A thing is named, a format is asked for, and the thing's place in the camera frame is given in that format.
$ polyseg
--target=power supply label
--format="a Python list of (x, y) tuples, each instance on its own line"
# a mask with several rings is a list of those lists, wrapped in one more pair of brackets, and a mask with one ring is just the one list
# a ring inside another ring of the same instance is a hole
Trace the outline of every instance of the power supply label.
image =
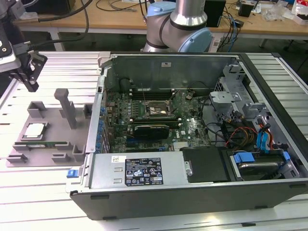
[(160, 158), (126, 159), (125, 184), (127, 186), (164, 184)]

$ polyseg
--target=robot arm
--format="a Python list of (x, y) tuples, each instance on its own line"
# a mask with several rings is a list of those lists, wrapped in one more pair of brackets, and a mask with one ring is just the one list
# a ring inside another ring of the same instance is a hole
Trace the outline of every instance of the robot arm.
[(37, 79), (47, 57), (35, 53), (13, 24), (24, 12), (20, 0), (0, 0), (0, 77), (15, 78), (28, 91), (36, 92)]
[(206, 28), (205, 0), (163, 1), (150, 5), (144, 52), (204, 52), (212, 40)]

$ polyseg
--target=green motherboard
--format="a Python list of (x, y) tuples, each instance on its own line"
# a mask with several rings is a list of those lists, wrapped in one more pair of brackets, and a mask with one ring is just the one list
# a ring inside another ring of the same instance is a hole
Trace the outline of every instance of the green motherboard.
[[(183, 90), (177, 92), (172, 100), (133, 100), (128, 94), (108, 92), (106, 109), (110, 152), (178, 151), (184, 146), (210, 145), (199, 117), (202, 97), (187, 100), (187, 95), (188, 91)], [(169, 134), (165, 139), (135, 138), (134, 128), (147, 124), (168, 125)]]

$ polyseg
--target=motherboard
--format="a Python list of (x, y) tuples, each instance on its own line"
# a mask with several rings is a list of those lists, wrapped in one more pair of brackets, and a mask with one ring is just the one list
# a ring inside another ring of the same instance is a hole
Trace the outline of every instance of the motherboard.
[(200, 119), (200, 101), (204, 97), (190, 95), (187, 90), (134, 96), (107, 92), (102, 107), (106, 112), (109, 152), (179, 151), (182, 147), (210, 145)]

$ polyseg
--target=metal slotted platform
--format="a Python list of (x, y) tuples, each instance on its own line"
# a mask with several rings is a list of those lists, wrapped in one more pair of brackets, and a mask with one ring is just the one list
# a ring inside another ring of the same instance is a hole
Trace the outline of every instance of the metal slotted platform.
[[(308, 139), (308, 87), (282, 59), (272, 54), (248, 54), (278, 100)], [(255, 87), (251, 87), (262, 102)]]
[[(57, 87), (69, 89), (69, 99), (76, 107), (94, 100), (98, 52), (44, 54), (48, 62), (39, 78), (39, 90), (29, 93), (23, 85), (12, 83), (0, 100), (1, 157), (10, 153), (28, 117), (26, 108), (30, 101), (41, 100), (56, 107), (58, 101), (53, 94)], [(288, 67), (280, 65), (284, 61), (271, 54), (248, 55), (307, 137), (308, 101), (305, 91), (296, 86), (299, 80), (288, 74), (292, 73)], [(0, 160), (0, 230), (308, 230), (308, 194), (273, 209), (92, 221), (65, 192), (70, 167), (6, 168), (5, 161)], [(247, 222), (256, 226), (243, 227), (242, 223)]]

